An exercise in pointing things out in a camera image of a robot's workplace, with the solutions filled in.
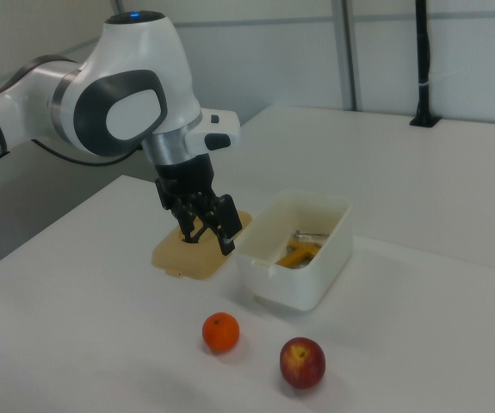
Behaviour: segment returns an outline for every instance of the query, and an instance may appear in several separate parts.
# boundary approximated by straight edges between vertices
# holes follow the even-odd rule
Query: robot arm
[[[114,15],[82,65],[48,56],[16,73],[0,90],[0,157],[39,134],[103,157],[142,145],[184,240],[195,243],[211,229],[223,254],[233,250],[241,223],[232,198],[211,188],[208,153],[238,142],[238,116],[201,108],[182,43],[164,15]],[[203,226],[193,233],[196,217]]]

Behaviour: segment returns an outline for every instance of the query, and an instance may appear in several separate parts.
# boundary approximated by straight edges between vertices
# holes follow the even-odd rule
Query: table
[[[258,183],[226,192],[256,216],[273,196]],[[494,268],[356,235],[301,314],[254,300],[233,260],[204,281],[155,269],[175,226],[151,182],[122,176],[0,261],[0,412],[495,411]],[[219,356],[201,339],[217,311],[242,330]],[[279,372],[294,336],[326,354],[309,392]]]

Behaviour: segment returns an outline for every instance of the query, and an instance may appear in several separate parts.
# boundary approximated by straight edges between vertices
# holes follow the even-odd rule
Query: white plastic container
[[[281,191],[236,240],[235,259],[244,284],[257,297],[297,310],[320,301],[352,253],[350,203],[328,194]],[[329,234],[304,268],[275,264],[287,254],[295,231]]]

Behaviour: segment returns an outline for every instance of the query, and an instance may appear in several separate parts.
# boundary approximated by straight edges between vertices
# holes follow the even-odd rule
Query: red apple
[[[280,371],[285,381],[297,389],[313,387],[324,377],[324,351],[309,338],[292,338],[280,352]]]

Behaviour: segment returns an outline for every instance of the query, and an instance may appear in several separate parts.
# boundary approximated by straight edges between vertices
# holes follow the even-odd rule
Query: white wall
[[[0,0],[0,86],[43,54],[83,61],[113,13],[109,0]],[[50,144],[69,156],[99,162],[63,143]],[[0,159],[0,259],[123,174],[150,181],[156,176],[141,152],[124,163],[89,168],[29,142],[12,149]]]
[[[415,2],[349,2],[358,109],[415,114]],[[495,0],[428,0],[427,4],[433,113],[495,123]]]
[[[0,78],[40,55],[92,42],[112,14],[109,1],[0,0]]]
[[[175,23],[204,107],[234,110],[242,123],[271,104],[350,108],[335,0],[124,0],[122,6],[160,11]]]

